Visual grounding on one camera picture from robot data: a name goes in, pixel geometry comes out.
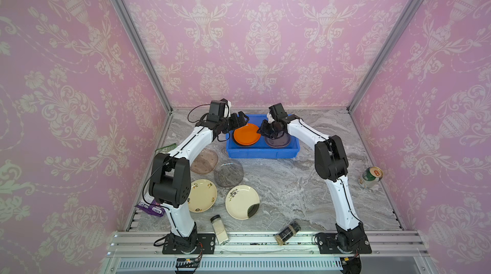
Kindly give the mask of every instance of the wall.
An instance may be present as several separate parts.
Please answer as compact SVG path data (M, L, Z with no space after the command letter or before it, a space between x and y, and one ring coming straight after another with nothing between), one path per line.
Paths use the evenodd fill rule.
M354 113L440 273L491 266L491 0L424 0Z
M408 0L125 0L173 107L345 107Z
M0 28L0 272L98 272L163 108L109 0L1 0Z

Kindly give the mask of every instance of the plate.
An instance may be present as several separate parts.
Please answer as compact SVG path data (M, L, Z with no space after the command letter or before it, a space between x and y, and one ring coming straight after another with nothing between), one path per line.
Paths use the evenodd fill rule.
M291 140L292 140L292 137L287 133L284 133L283 136L281 136L278 139L270 139L270 138L264 137L264 141L271 148L287 147L288 144L290 144Z
M259 209L259 195L248 185L233 187L225 197L225 208L237 220L247 220Z
M191 212L204 212L217 200L217 187L208 179L198 179L191 184L187 205Z
M196 174L208 174L211 172L218 162L218 155L210 149L203 149L196 159L191 164L191 171Z
M214 171L215 183L224 188L235 187L244 178L244 170L239 161L228 159L223 161Z
M232 140L242 147L249 147L258 142L261 135L257 133L259 127L257 125L248 123L245 126L234 130L232 133Z

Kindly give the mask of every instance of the beer can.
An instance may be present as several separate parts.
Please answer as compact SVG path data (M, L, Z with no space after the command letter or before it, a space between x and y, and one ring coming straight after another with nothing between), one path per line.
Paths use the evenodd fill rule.
M362 188L371 188L376 185L383 176L384 173L379 167L369 167L361 173L358 183Z

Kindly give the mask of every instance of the cable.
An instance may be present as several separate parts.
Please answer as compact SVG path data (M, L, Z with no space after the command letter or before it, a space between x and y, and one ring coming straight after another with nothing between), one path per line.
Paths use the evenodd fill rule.
M328 140L328 139L324 138L323 136L319 135L318 133L316 133L315 131L310 130L309 126L308 126L307 124L305 124L305 121L304 121L304 119L303 119L303 118L299 118L299 119L298 119L298 122L299 122L299 123L300 123L302 126L304 126L305 128L307 128L307 130L309 130L311 133L313 133L313 134L315 134L315 135L320 136L321 138L323 138L323 139L324 139L324 141L327 141L327 140Z
M165 242L160 243L160 244L157 244L157 242L158 242L158 241L161 241L161 240L163 240L163 239L165 239L165 238L167 238L167 235L163 236L163 237L162 237L162 238L160 238L160 239L155 240L155 242L154 242L154 246L157 246L157 247L158 247L158 246L162 246L162 245L164 245L164 244L165 244Z
M189 111L189 113L187 114L187 121L188 121L189 123L197 123L197 122L199 122L200 120L197 120L197 121L194 121L194 122L190 121L190 120L189 120L189 115L191 114L191 112L193 112L193 111L194 111L194 109L196 109L196 108L198 108L198 107L202 107L202 106L209 106L209 105L211 105L211 104L203 104L203 105L199 105L199 106L194 107L194 108L193 108L191 111Z
M353 214L353 210L351 210L350 202L349 202L349 200L348 200L348 195L346 194L346 189L345 189L345 187L344 187L344 182L343 182L343 180L342 180L342 179L340 179L340 178L339 178L339 180L341 180L341 184L343 185L344 196L346 197L346 202L348 203L348 208L350 209L351 215L352 215L352 216L353 216L355 219L357 219L357 220L358 220L358 222L360 222L360 223L362 223L362 224L363 224L363 222L362 222L362 221L360 221L360 219L359 219L359 218L357 218L357 217L356 217L356 215L354 215L354 214Z
M178 272L186 272L186 273L191 272L190 274L193 274L194 272L196 272L196 270L199 268L199 265L201 263L201 258L203 257L203 244L201 242L198 242L198 244L200 246L200 252L199 252L198 257L196 257L194 259L194 261L192 261L188 264L185 263L183 265L178 266L176 263L176 271L175 271L176 273L178 273ZM194 270L193 271L180 271L179 270L179 269L183 269L183 268L194 268Z
M177 233L179 234L179 236L180 236L180 237L182 237L181 233L179 232L179 229L177 229L177 226L176 226L176 224L175 224L175 222L174 222L174 218L172 217L172 213L171 213L171 211L170 211L170 208L167 208L167 207L163 206L162 204L161 204L161 205L156 205L156 204L149 203L149 202L147 202L147 200L145 199L145 187L146 187L147 183L150 181L150 179L152 178L152 176L153 176L153 175L154 175L154 174L155 174L155 173L156 173L156 172L157 172L157 171L158 171L158 170L159 170L161 167L163 167L163 166L164 166L166 163L168 163L168 162L170 161L170 159L171 159L171 158L175 158L175 157L174 157L174 156L169 156L169 158L167 159L167 161L164 161L164 162L163 162L163 163L162 163L162 164L161 164L159 167L157 167L157 168L155 169L155 171L153 171L153 173L152 173L152 174L150 174L150 177L149 177L149 178L148 178L148 179L145 181L145 183L143 184L143 188L141 189L141 197L142 197L143 201L144 201L145 203L147 203L149 206L156 206L156 207L162 207L162 208L164 208L164 209L167 209L167 210L168 210L168 212L169 212L170 219L172 220L172 224L173 224L173 225L174 225L174 227L176 228L176 231L177 231Z
M228 109L228 112L227 112L227 117L226 117L226 118L220 118L220 120L222 120L222 119L223 119L223 120L224 120L224 121L227 123L227 125L225 126L225 128L228 128L228 125L229 125L229 123L228 123L228 115L230 114L230 107L228 106L228 103L225 103L225 105L227 106L227 109ZM228 135L228 138L227 138L226 140L223 140L223 141L222 141L222 140L220 140L220 139L218 138L218 136L217 136L217 141L218 141L218 142L226 142L226 141L228 141L228 139L230 139L230 134Z

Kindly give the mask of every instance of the floral pattern plate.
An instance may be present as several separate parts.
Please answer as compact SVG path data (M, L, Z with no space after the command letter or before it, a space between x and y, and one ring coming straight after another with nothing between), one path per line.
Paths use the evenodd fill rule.
M259 195L248 185L238 185L228 192L225 208L234 219L247 220L259 209Z
M198 179L191 184L187 205L191 212L204 212L217 200L217 187L208 179Z

